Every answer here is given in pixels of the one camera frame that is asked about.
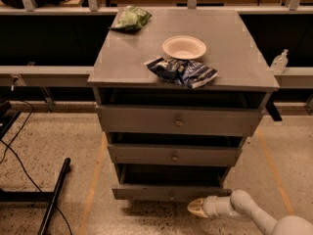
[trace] cabinet top surface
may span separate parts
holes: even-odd
[[[278,83],[236,11],[147,8],[148,23],[136,32],[110,30],[88,83],[93,86],[181,87],[158,78],[144,65],[156,57],[168,59],[162,43],[189,35],[206,45],[200,62],[218,70],[202,89],[273,91]],[[120,17],[117,14],[114,23]]]

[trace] orange line on floor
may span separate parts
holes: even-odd
[[[291,205],[290,198],[288,197],[287,191],[285,190],[285,187],[283,185],[280,174],[278,173],[278,171],[276,169],[276,166],[275,166],[275,163],[274,163],[273,158],[271,156],[271,153],[266,146],[263,135],[262,135],[261,131],[259,130],[259,128],[256,129],[256,134],[257,134],[257,137],[260,141],[260,144],[261,144],[262,150],[264,152],[265,158],[267,160],[267,163],[268,163],[268,165],[270,165],[270,168],[271,168],[272,173],[274,175],[278,190],[279,190],[281,197],[284,201],[287,212],[289,215],[294,215],[294,210],[293,210],[293,207]]]
[[[93,176],[91,179],[91,185],[89,188],[89,193],[88,193],[88,197],[87,197],[87,201],[86,201],[86,205],[85,205],[85,211],[84,211],[84,214],[82,216],[82,219],[81,219],[81,222],[79,225],[79,232],[78,232],[79,235],[86,234],[89,214],[90,214],[90,211],[92,209],[92,203],[93,203],[95,192],[97,189],[97,183],[98,183],[98,179],[100,176],[101,166],[104,162],[104,156],[105,156],[106,150],[107,150],[107,138],[106,138],[106,135],[104,135],[104,137],[102,139],[102,144],[101,144],[98,160],[97,160],[97,163],[96,163],[96,166],[94,169],[94,173],[93,173]]]

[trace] bottom drawer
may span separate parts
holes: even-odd
[[[219,187],[156,186],[123,184],[112,188],[117,200],[191,202],[207,196],[230,196],[232,191]]]
[[[121,184],[220,187],[228,167],[117,164]]]

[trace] drawer knob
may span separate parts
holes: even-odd
[[[174,162],[177,162],[177,161],[178,161],[178,157],[177,157],[176,155],[173,155],[172,160],[173,160]]]
[[[176,119],[175,120],[175,125],[178,126],[178,127],[179,126],[183,126],[183,120],[182,119]]]

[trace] white bowl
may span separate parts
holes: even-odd
[[[170,57],[182,60],[193,60],[204,55],[205,44],[195,37],[177,35],[163,42],[163,51]]]

